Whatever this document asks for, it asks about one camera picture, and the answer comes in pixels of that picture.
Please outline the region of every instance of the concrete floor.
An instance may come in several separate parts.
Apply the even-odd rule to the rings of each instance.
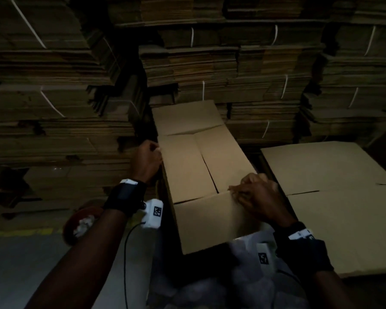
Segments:
[[[131,309],[146,307],[156,230],[136,228],[127,247],[127,295]],[[69,249],[60,234],[0,237],[0,309],[23,308],[46,274]],[[124,239],[93,308],[125,308]]]

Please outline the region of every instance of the box flap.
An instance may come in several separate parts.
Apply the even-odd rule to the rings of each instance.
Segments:
[[[386,185],[288,197],[342,276],[386,273]]]
[[[286,195],[386,185],[386,171],[355,143],[291,144],[262,153]]]
[[[163,135],[158,141],[173,203],[217,193],[194,135]]]
[[[223,125],[213,101],[199,101],[153,108],[159,135],[193,134]]]
[[[229,191],[174,206],[183,254],[260,230],[260,222],[235,203]]]
[[[227,191],[229,185],[240,184],[244,176],[255,172],[225,125],[194,136],[219,193]]]

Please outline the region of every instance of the cardboard box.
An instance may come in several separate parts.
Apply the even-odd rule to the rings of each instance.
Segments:
[[[355,143],[262,149],[298,219],[343,277],[386,273],[386,171]]]
[[[254,168],[213,101],[152,110],[183,254],[258,231],[228,191]]]

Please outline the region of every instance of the hand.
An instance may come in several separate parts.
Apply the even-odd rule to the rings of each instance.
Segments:
[[[130,178],[147,183],[159,171],[162,161],[159,144],[145,140],[130,163]]]
[[[252,216],[273,227],[288,227],[297,220],[286,209],[276,182],[261,173],[249,173],[240,185],[230,186],[233,198]]]

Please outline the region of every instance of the person's left hand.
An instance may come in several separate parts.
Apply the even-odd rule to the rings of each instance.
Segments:
[[[159,171],[162,161],[159,144],[145,140],[132,158],[130,179],[147,183]]]

